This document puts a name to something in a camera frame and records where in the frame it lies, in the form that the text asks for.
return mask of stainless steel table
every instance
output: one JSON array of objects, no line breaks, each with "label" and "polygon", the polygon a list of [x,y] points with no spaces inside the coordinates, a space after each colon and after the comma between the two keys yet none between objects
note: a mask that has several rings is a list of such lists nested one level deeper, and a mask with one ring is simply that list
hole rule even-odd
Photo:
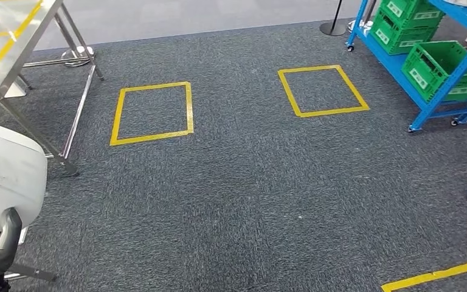
[{"label": "stainless steel table", "polygon": [[[80,47],[76,46],[59,12],[62,12],[65,16],[66,22],[81,45]],[[69,51],[71,52],[70,57],[68,59],[62,58],[59,60],[25,64],[47,25],[53,19],[67,40],[70,47]],[[46,153],[46,156],[55,158],[65,167],[69,175],[77,174],[76,167],[67,158],[94,74],[97,74],[99,79],[104,80],[101,71],[94,61],[94,53],[90,52],[90,50],[63,4],[63,0],[0,0],[0,105],[49,152]],[[13,82],[17,78],[22,78],[20,74],[22,68],[63,63],[74,66],[75,64],[85,64],[88,62],[91,63],[90,72],[76,112],[76,117],[62,151],[58,151],[57,147],[39,133],[26,117],[12,106],[4,96]]]}]

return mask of blue shelving unit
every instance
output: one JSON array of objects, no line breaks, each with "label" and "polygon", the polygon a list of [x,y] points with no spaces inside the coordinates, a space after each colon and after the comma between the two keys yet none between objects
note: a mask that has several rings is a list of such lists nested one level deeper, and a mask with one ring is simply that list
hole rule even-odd
[{"label": "blue shelving unit", "polygon": [[[453,5],[443,0],[430,0],[430,2],[437,6],[441,11],[445,12],[447,15],[460,22],[467,27],[467,7],[462,7],[458,5]],[[361,8],[357,14],[357,19],[355,23],[361,23],[362,16],[368,0],[362,0]],[[393,78],[402,86],[402,88],[407,92],[409,97],[416,103],[420,108],[420,113],[417,115],[416,119],[409,125],[408,131],[414,132],[421,130],[423,124],[431,118],[435,117],[447,117],[452,116],[454,120],[452,125],[458,125],[461,123],[467,123],[467,102],[461,103],[462,108],[454,109],[450,111],[439,111],[439,107],[442,105],[447,105],[454,102],[443,102],[444,97],[450,92],[450,90],[457,84],[457,82],[463,77],[464,73],[467,71],[467,56],[461,61],[459,66],[454,70],[450,75],[447,81],[440,87],[436,92],[436,95],[432,98],[429,103],[426,103],[418,93],[418,91],[410,84],[410,81],[404,76],[401,72],[402,65],[407,57],[407,54],[402,55],[388,55],[384,49],[375,41],[375,39],[364,33],[363,27],[354,27],[350,37],[347,41],[347,47],[349,51],[354,49],[353,42],[356,37],[359,39],[373,52],[375,57],[384,65],[384,67],[389,71]]]}]

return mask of table top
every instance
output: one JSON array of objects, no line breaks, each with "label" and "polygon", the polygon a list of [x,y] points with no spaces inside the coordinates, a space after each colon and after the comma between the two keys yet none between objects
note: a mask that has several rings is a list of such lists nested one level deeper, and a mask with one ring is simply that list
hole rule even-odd
[{"label": "table top", "polygon": [[0,0],[0,94],[15,81],[63,0]]}]

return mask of chair base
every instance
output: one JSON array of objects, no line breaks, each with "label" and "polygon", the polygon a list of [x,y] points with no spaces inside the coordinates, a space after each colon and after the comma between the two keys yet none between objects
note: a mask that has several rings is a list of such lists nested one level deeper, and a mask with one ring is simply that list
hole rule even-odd
[{"label": "chair base", "polygon": [[40,279],[48,282],[53,282],[56,279],[56,275],[40,269],[35,269],[30,266],[20,265],[18,263],[12,264],[8,269],[10,274],[4,275],[4,279],[8,281],[23,279],[26,277],[31,277],[35,279]]}]

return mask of yellow tape square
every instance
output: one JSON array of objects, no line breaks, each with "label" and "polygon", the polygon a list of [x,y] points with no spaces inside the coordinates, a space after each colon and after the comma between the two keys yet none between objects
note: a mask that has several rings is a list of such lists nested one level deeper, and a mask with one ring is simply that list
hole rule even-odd
[{"label": "yellow tape square", "polygon": [[[296,99],[294,98],[294,95],[292,94],[291,88],[289,87],[289,83],[287,82],[287,79],[285,78],[285,74],[286,73],[296,73],[296,72],[329,70],[329,69],[337,70],[339,75],[341,75],[341,78],[343,78],[343,81],[350,88],[353,95],[357,98],[357,101],[359,102],[360,106],[354,106],[354,107],[351,107],[351,108],[326,109],[326,110],[323,110],[323,111],[302,112],[300,110],[300,107],[296,103]],[[350,79],[348,78],[346,73],[343,71],[343,69],[339,65],[304,67],[304,68],[295,68],[295,69],[281,69],[281,70],[278,70],[278,76],[280,77],[280,81],[282,82],[283,89],[285,90],[285,93],[287,94],[287,98],[289,99],[289,102],[291,103],[291,106],[292,106],[292,110],[294,111],[294,114],[296,116],[299,116],[299,117],[316,117],[316,116],[325,116],[327,114],[342,114],[342,113],[353,113],[353,112],[356,112],[356,111],[367,111],[367,110],[370,109],[370,107],[366,104],[366,102],[362,98],[359,91],[355,88],[355,86],[352,84],[352,82],[350,81]]]},{"label": "yellow tape square", "polygon": [[[127,92],[150,90],[150,89],[161,89],[161,88],[169,88],[169,87],[176,87],[176,86],[185,87],[185,107],[186,107],[186,112],[187,112],[187,129],[186,130],[119,139],[120,118],[122,114],[122,108],[124,106],[124,98]],[[185,136],[190,133],[194,133],[194,120],[193,120],[193,114],[192,114],[192,91],[190,87],[190,82],[175,82],[175,83],[166,83],[166,84],[158,84],[158,85],[129,87],[129,88],[123,88],[120,90],[119,100],[117,101],[116,116],[114,118],[114,126],[112,127],[112,136],[110,138],[110,146],[131,144],[131,143],[144,142],[144,141],[152,141],[152,140],[178,137],[178,136]]]},{"label": "yellow tape square", "polygon": [[444,270],[444,271],[436,271],[432,273],[427,273],[407,279],[403,279],[400,281],[387,283],[382,285],[383,292],[392,292],[399,289],[409,288],[411,286],[419,285],[421,283],[430,282],[446,277],[452,277],[455,275],[467,273],[467,263],[460,266],[455,266],[453,268]]}]

